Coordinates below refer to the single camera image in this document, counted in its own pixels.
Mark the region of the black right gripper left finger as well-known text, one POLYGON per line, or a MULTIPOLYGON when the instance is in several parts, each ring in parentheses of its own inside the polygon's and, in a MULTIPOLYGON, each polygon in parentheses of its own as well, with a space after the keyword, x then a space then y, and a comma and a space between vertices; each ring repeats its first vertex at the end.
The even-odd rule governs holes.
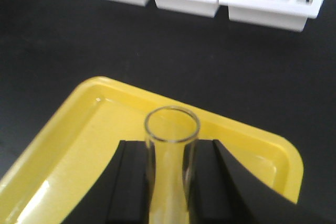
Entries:
POLYGON ((148 223, 143 141, 121 140, 110 162, 63 223, 148 223))

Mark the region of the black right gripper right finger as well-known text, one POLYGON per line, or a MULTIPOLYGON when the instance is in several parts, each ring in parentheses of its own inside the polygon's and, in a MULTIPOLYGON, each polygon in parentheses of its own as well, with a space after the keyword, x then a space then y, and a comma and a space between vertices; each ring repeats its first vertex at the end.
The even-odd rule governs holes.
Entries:
POLYGON ((330 223, 271 189, 219 140, 196 144, 191 223, 330 223))

